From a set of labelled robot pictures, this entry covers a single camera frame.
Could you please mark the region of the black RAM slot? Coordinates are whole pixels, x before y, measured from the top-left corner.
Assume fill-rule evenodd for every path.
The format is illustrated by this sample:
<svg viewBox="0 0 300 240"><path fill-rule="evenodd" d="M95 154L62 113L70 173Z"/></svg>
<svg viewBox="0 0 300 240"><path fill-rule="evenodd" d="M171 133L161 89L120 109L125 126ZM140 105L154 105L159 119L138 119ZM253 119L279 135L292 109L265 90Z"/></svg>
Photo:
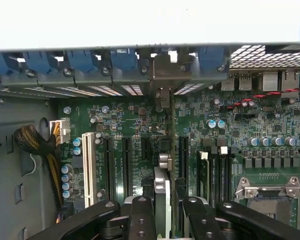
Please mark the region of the black RAM slot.
<svg viewBox="0 0 300 240"><path fill-rule="evenodd" d="M221 181L221 201L231 198L231 174L232 174L232 158L227 146L220 147L220 181Z"/></svg>
<svg viewBox="0 0 300 240"><path fill-rule="evenodd" d="M219 153L216 146L211 148L211 205L219 201Z"/></svg>

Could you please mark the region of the short black expansion slot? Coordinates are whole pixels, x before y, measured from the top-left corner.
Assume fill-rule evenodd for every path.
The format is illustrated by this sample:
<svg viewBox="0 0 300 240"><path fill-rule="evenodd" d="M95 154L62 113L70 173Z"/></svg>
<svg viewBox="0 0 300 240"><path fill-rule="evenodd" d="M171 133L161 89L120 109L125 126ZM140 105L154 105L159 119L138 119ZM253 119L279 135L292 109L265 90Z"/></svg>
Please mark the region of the short black expansion slot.
<svg viewBox="0 0 300 240"><path fill-rule="evenodd" d="M151 160L151 140L148 136L141 137L141 159L143 161L150 161Z"/></svg>

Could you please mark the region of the CPU socket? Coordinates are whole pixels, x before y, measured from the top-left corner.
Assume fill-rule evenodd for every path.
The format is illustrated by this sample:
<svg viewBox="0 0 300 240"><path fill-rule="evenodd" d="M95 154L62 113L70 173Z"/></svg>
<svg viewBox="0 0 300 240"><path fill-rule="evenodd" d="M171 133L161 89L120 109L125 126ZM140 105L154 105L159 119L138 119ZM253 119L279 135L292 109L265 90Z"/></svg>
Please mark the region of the CPU socket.
<svg viewBox="0 0 300 240"><path fill-rule="evenodd" d="M250 184L241 177L234 201L300 230L300 181L292 176L286 184Z"/></svg>

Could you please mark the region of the white PCI expansion slot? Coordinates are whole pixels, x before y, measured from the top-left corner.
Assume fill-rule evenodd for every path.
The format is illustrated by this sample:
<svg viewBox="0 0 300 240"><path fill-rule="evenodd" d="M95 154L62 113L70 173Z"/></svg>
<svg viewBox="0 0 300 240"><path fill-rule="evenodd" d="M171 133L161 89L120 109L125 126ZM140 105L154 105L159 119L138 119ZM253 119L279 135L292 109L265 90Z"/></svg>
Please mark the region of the white PCI expansion slot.
<svg viewBox="0 0 300 240"><path fill-rule="evenodd" d="M95 133L82 134L82 164L85 208L97 202Z"/></svg>

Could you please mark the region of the green Dell motherboard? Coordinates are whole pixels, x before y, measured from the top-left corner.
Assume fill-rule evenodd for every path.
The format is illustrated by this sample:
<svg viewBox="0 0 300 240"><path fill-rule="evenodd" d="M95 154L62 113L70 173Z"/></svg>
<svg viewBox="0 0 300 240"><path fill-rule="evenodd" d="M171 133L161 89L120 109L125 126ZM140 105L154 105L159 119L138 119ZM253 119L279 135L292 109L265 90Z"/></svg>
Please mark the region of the green Dell motherboard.
<svg viewBox="0 0 300 240"><path fill-rule="evenodd" d="M231 197L239 180L252 185L286 184L295 176L300 182L300 88L290 93L252 96L243 91L208 90L178 92L175 108L176 189L179 177L179 136L188 137L188 196L211 204L211 150L218 148L219 200L221 202L220 148L231 154ZM59 114L70 122L70 141L61 145L63 197L75 212L85 208L82 134L95 134L96 200L106 200L104 138L113 138L115 199L123 203L122 138L132 140L133 195L143 194L141 182L154 179L160 150L170 148L166 116L144 97L109 97L63 100ZM149 137L151 160L142 160L141 137Z"/></svg>

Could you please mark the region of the white power connector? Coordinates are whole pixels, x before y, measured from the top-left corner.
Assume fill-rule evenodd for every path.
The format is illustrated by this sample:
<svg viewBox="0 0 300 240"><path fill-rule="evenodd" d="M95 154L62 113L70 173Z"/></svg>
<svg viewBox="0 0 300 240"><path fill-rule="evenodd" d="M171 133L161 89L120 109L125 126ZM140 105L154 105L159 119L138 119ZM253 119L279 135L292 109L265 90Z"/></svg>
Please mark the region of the white power connector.
<svg viewBox="0 0 300 240"><path fill-rule="evenodd" d="M69 119L52 120L49 122L50 134L55 138L56 146L68 143L71 139Z"/></svg>

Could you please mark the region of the silver USB port block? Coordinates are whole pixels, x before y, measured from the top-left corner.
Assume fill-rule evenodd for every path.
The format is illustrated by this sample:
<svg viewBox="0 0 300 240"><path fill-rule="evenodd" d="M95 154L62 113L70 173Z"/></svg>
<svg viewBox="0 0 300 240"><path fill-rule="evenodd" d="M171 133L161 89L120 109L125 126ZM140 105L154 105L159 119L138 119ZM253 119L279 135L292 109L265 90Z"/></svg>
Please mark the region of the silver USB port block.
<svg viewBox="0 0 300 240"><path fill-rule="evenodd" d="M221 91L223 92L232 92L235 90L235 81L236 81L236 74L231 73L225 81L221 82Z"/></svg>
<svg viewBox="0 0 300 240"><path fill-rule="evenodd" d="M243 72L238 75L238 89L240 91L252 90L252 74L250 72Z"/></svg>

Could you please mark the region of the silver network port block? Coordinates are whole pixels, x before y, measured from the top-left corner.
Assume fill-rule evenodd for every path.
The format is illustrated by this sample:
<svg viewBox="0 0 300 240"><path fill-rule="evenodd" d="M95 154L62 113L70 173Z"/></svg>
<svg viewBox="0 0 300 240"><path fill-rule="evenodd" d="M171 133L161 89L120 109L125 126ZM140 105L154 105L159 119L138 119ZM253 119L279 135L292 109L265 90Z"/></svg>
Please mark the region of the silver network port block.
<svg viewBox="0 0 300 240"><path fill-rule="evenodd" d="M285 93L297 92L300 84L300 73L298 71L283 71L281 74L280 90Z"/></svg>
<svg viewBox="0 0 300 240"><path fill-rule="evenodd" d="M261 81L261 90L271 92L278 90L278 72L264 72Z"/></svg>

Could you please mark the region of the blue slot retainer clip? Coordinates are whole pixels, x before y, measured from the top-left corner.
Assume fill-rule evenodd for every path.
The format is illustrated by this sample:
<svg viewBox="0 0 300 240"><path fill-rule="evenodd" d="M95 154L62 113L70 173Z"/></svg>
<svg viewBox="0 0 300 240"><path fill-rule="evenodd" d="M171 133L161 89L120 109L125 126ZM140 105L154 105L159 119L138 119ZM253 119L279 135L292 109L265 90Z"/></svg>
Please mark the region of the blue slot retainer clip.
<svg viewBox="0 0 300 240"><path fill-rule="evenodd" d="M100 68L99 60L89 49L67 50L69 64L82 73L97 72Z"/></svg>
<svg viewBox="0 0 300 240"><path fill-rule="evenodd" d="M135 48L111 49L110 58L115 75L129 73L139 69Z"/></svg>
<svg viewBox="0 0 300 240"><path fill-rule="evenodd" d="M202 46L197 52L199 68L203 72L223 72L226 68L227 58L225 48L222 46Z"/></svg>
<svg viewBox="0 0 300 240"><path fill-rule="evenodd" d="M11 58L8 52L0 52L0 75L15 75L19 73L19 63Z"/></svg>
<svg viewBox="0 0 300 240"><path fill-rule="evenodd" d="M58 60L51 51L25 51L22 54L29 69L44 75L58 72Z"/></svg>

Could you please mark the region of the open black PC case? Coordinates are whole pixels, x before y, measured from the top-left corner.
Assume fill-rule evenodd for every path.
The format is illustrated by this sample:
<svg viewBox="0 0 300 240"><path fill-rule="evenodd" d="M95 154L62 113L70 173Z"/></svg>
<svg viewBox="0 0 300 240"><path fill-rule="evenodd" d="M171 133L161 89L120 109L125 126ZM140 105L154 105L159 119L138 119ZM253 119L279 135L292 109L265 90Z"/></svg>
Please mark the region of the open black PC case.
<svg viewBox="0 0 300 240"><path fill-rule="evenodd" d="M224 71L201 71L198 49L224 47ZM138 70L114 74L110 50L135 49ZM83 73L71 67L67 51L92 50L99 70ZM58 72L41 74L28 68L23 52L52 52ZM0 50L18 61L19 73L0 75L0 240L28 240L35 234L79 212L63 195L61 146L50 132L50 121L63 120L59 113L62 101L139 97L155 106L150 87L153 60L169 55L172 63L182 65L188 74L184 85L174 91L197 93L210 88L221 91L221 82L235 74L250 72L252 90L259 94L281 91L282 72L300 73L300 44L293 43L198 43L149 46L101 46L51 50ZM278 72L278 90L262 91L263 73ZM177 198L175 235L169 240L193 240L183 233L183 208Z"/></svg>

